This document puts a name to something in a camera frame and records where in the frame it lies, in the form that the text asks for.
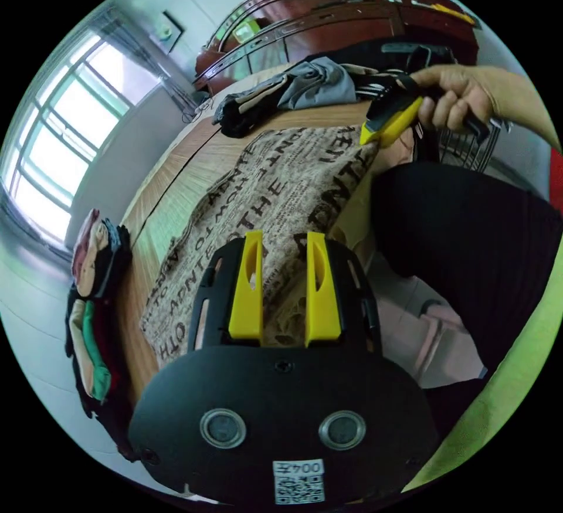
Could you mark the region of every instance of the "gray cloth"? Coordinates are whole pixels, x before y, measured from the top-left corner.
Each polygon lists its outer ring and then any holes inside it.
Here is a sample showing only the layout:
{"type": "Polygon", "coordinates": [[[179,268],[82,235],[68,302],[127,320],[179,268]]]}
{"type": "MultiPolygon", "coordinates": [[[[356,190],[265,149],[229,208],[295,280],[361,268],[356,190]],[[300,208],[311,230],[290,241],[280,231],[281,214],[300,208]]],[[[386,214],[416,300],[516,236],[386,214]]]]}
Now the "gray cloth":
{"type": "Polygon", "coordinates": [[[356,103],[354,82],[348,72],[327,57],[302,62],[287,74],[293,79],[277,104],[280,110],[356,103]]]}

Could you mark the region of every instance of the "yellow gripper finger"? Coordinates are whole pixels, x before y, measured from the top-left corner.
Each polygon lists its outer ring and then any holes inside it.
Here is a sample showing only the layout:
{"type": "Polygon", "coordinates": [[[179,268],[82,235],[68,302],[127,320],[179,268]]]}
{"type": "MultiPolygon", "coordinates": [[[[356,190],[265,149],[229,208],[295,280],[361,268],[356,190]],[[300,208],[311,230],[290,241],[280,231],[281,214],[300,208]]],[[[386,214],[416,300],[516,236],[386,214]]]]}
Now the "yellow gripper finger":
{"type": "Polygon", "coordinates": [[[307,310],[305,347],[314,341],[338,341],[342,333],[333,275],[324,234],[307,234],[307,310]]]}
{"type": "Polygon", "coordinates": [[[247,232],[230,313],[229,335],[234,340],[262,344],[262,230],[247,232]]]}

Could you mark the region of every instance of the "finger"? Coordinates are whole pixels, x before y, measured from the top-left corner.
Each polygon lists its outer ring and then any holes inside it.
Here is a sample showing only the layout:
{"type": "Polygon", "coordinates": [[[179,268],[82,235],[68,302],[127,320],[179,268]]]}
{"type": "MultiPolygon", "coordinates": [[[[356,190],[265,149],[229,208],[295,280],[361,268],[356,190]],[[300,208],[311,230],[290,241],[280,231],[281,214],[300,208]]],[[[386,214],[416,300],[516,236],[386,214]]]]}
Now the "finger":
{"type": "Polygon", "coordinates": [[[431,66],[412,73],[413,78],[421,87],[433,87],[440,83],[444,66],[431,66]]]}
{"type": "Polygon", "coordinates": [[[469,112],[469,105],[461,98],[450,109],[450,114],[447,117],[447,127],[453,132],[462,132],[465,130],[463,120],[469,112]]]}
{"type": "Polygon", "coordinates": [[[435,128],[444,128],[447,125],[447,119],[450,110],[457,103],[457,95],[453,91],[448,91],[437,103],[432,117],[432,124],[435,128]]]}
{"type": "Polygon", "coordinates": [[[427,130],[432,128],[432,117],[434,116],[434,109],[436,103],[430,97],[424,97],[424,101],[418,109],[418,120],[423,128],[427,130]]]}

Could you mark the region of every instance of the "yellow object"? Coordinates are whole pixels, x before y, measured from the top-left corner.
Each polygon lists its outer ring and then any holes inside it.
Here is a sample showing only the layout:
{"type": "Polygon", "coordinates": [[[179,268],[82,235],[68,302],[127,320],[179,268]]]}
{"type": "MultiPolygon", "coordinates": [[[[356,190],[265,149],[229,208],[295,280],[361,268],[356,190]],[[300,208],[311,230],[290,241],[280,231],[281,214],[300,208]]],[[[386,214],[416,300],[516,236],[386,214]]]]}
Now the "yellow object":
{"type": "Polygon", "coordinates": [[[444,7],[443,5],[440,5],[439,3],[431,5],[431,7],[433,9],[436,9],[437,11],[442,11],[443,13],[448,13],[448,15],[456,16],[459,19],[467,21],[471,25],[475,24],[475,19],[473,19],[473,17],[471,17],[469,15],[466,15],[465,13],[460,13],[458,11],[454,11],[453,9],[449,9],[448,7],[444,7]]]}
{"type": "Polygon", "coordinates": [[[382,148],[388,148],[412,124],[422,100],[423,97],[418,97],[405,110],[393,114],[381,130],[375,132],[370,130],[368,127],[369,120],[363,123],[359,134],[359,144],[365,145],[379,141],[382,148]]]}
{"type": "Polygon", "coordinates": [[[305,347],[311,341],[338,341],[340,315],[324,234],[307,234],[305,347]]]}
{"type": "Polygon", "coordinates": [[[255,339],[262,344],[262,230],[247,232],[230,313],[232,339],[255,339]]]}

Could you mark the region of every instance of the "curtain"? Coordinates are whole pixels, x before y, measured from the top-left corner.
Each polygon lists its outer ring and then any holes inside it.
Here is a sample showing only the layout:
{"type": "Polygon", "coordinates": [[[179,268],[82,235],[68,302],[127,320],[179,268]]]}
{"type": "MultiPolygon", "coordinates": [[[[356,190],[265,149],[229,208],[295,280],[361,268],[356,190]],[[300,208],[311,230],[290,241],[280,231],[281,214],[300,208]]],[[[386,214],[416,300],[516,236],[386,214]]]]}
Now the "curtain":
{"type": "Polygon", "coordinates": [[[188,121],[193,118],[198,106],[197,101],[174,81],[159,64],[157,58],[143,46],[118,9],[113,6],[108,7],[92,20],[90,27],[110,46],[158,77],[162,81],[164,89],[182,111],[182,116],[188,121]]]}

